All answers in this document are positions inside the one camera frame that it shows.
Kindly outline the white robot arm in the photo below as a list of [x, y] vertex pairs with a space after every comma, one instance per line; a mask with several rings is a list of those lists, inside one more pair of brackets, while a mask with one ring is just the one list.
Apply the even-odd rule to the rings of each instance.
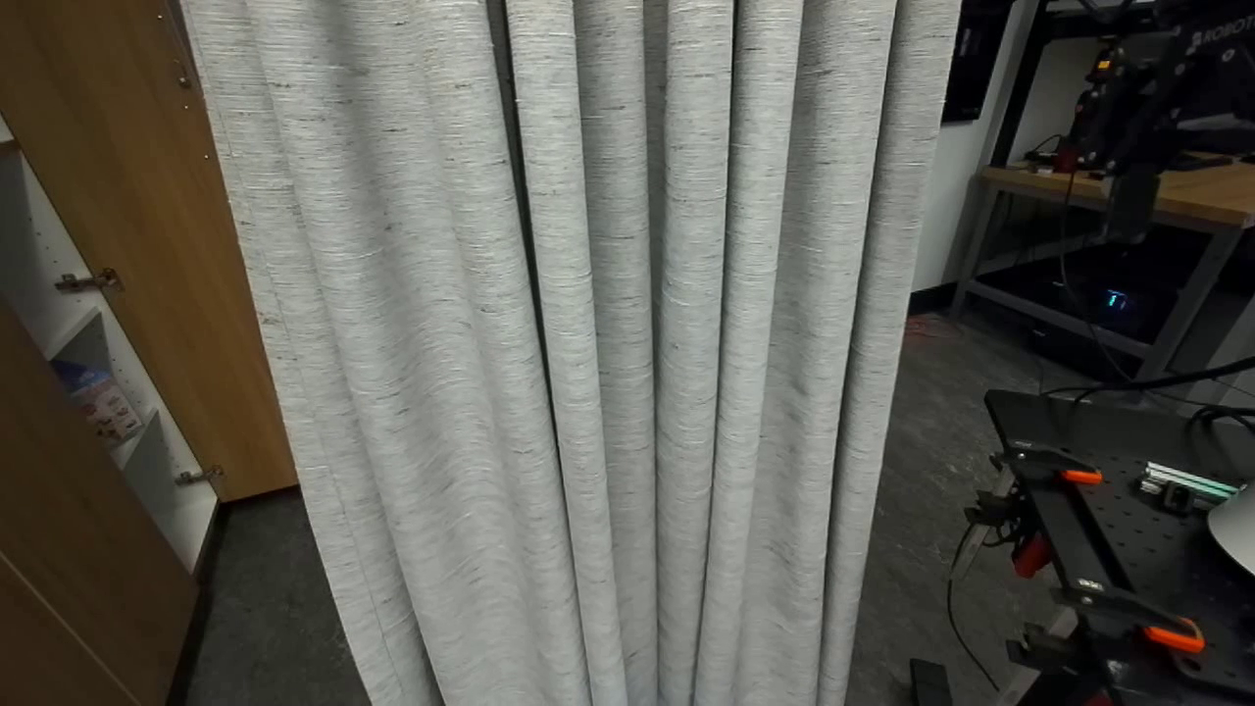
[[1255, 575], [1255, 490], [1218, 486], [1215, 506], [1209, 509], [1213, 541]]

